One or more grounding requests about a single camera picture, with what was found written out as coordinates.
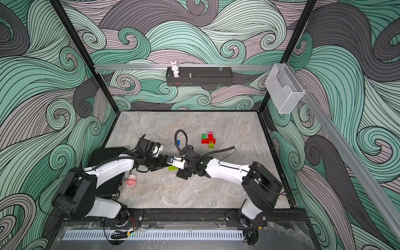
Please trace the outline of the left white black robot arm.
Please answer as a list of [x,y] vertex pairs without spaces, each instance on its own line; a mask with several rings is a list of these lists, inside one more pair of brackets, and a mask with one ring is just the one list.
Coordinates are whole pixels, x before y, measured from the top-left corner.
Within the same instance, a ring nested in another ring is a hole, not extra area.
[[119,202],[123,178],[133,169],[156,171],[172,163],[162,155],[163,146],[146,139],[130,150],[124,147],[95,150],[89,166],[73,168],[65,175],[52,205],[70,219],[100,218],[123,225],[129,218],[127,206]]

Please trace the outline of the long red lego brick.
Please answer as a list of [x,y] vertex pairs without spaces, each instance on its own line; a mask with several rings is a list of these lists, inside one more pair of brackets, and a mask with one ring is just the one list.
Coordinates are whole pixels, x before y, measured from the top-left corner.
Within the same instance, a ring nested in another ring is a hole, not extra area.
[[215,144],[216,143],[216,139],[214,138],[214,136],[213,135],[208,135],[208,134],[207,134],[207,139],[202,139],[201,138],[201,141],[202,141],[201,142],[202,144],[209,144],[209,143],[214,143]]

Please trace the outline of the lime long lego brick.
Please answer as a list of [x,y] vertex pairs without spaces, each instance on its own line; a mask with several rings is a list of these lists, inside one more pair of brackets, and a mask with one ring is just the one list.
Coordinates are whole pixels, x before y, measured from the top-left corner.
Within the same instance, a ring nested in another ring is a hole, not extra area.
[[168,167],[168,170],[169,171],[175,171],[175,170],[178,170],[179,168],[177,168],[177,167],[175,167],[175,166],[169,166]]

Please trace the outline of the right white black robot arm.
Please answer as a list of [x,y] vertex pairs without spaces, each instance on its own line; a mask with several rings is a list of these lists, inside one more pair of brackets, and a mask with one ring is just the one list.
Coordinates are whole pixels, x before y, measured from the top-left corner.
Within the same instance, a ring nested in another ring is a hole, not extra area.
[[200,155],[190,145],[179,150],[180,157],[167,156],[166,163],[179,168],[178,177],[187,179],[193,174],[200,177],[223,179],[240,185],[246,199],[240,210],[239,220],[245,226],[262,213],[272,212],[281,196],[282,183],[261,163],[238,165],[212,157],[212,153]]

